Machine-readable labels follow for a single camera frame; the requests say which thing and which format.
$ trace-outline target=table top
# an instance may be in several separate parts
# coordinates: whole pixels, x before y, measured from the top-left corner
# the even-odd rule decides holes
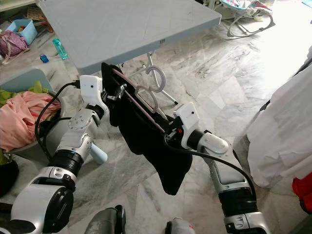
[[[118,64],[217,26],[194,0],[46,0],[39,3],[80,74]]]

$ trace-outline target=black garment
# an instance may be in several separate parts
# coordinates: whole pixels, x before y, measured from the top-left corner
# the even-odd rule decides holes
[[[107,93],[113,95],[120,84],[126,83],[126,90],[140,103],[134,95],[134,87],[115,74],[112,68],[119,70],[116,66],[102,63],[103,87]],[[142,107],[154,119],[161,118],[159,114],[151,113],[143,105]],[[158,172],[164,191],[170,195],[176,195],[185,174],[191,167],[192,155],[178,155],[168,149],[163,143],[163,133],[126,95],[118,104],[109,108],[110,124],[119,127],[130,150],[136,155],[143,154]]]
[[[0,197],[11,189],[18,174],[19,167],[14,160],[0,166]]]

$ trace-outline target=clothes hanger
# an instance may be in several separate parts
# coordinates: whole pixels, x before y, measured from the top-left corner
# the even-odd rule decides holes
[[[155,122],[155,120],[144,110],[143,107],[127,92],[125,91],[125,94],[131,99],[131,101],[143,112],[143,114],[163,133],[165,133],[165,130],[160,127],[158,123]]]
[[[149,86],[149,87],[145,87],[145,86],[142,86],[142,85],[136,85],[133,83],[133,81],[131,81],[130,79],[128,79],[127,77],[125,77],[124,74],[122,74],[121,72],[119,72],[118,70],[116,69],[113,69],[113,72],[115,72],[117,75],[119,75],[121,78],[123,78],[125,81],[127,81],[129,84],[131,84],[134,88],[135,88],[135,96],[142,102],[142,104],[147,108],[149,109],[152,113],[158,113],[160,114],[160,116],[162,116],[165,120],[168,120],[166,115],[163,113],[163,111],[159,108],[158,106],[158,100],[155,96],[154,93],[159,93],[163,90],[163,88],[165,87],[166,85],[166,77],[165,77],[165,74],[163,73],[163,71],[158,68],[157,66],[151,66],[149,67],[147,70],[146,70],[146,74],[149,74],[152,70],[156,71],[159,73],[160,75],[160,78],[161,78],[161,83],[159,85],[159,87],[157,87],[156,89],[153,88],[152,86]],[[140,90],[145,90],[152,98],[153,102],[154,102],[154,107],[151,107],[148,102],[146,100],[144,100],[140,94],[139,94],[139,91]]]

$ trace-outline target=blue object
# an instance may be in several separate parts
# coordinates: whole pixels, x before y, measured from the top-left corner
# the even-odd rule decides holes
[[[66,60],[68,59],[68,55],[66,50],[64,49],[62,42],[60,42],[60,40],[58,38],[53,39],[53,44],[55,45],[58,54],[60,55],[60,57],[62,58],[62,60]]]
[[[224,5],[228,6],[229,8],[232,8],[232,9],[237,10],[237,11],[246,10],[246,8],[239,7],[239,5],[235,4],[234,1],[232,1],[232,0],[221,0],[221,2]]]
[[[312,0],[304,0],[302,3],[312,8]]]
[[[18,32],[19,28],[24,26],[24,30],[20,33]],[[6,29],[14,32],[16,35],[20,37],[25,37],[27,45],[30,45],[37,35],[37,30],[33,24],[31,19],[16,19],[11,23],[11,25]]]
[[[46,63],[49,61],[48,57],[46,55],[40,55],[40,59],[43,63]]]

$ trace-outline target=laundry basket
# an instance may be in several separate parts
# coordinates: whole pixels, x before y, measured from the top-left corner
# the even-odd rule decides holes
[[[5,82],[3,84],[0,83],[0,89],[15,93],[27,91],[29,87],[33,86],[35,84],[35,81],[37,80],[40,81],[42,87],[49,90],[50,95],[55,95],[55,92],[49,84],[49,81],[47,80],[45,74],[42,70],[38,68],[31,68],[30,70],[27,70],[22,74],[11,78],[8,82]],[[57,100],[61,104],[60,117],[66,117],[65,102],[63,101],[62,97],[58,97]],[[51,155],[54,154],[62,136],[66,132],[67,124],[68,120],[59,121],[48,133],[46,144],[47,149]],[[46,164],[48,163],[47,157],[44,155],[43,150],[40,148],[36,141],[27,146],[11,150],[9,153],[31,160],[35,164],[37,164],[37,166],[46,166]]]

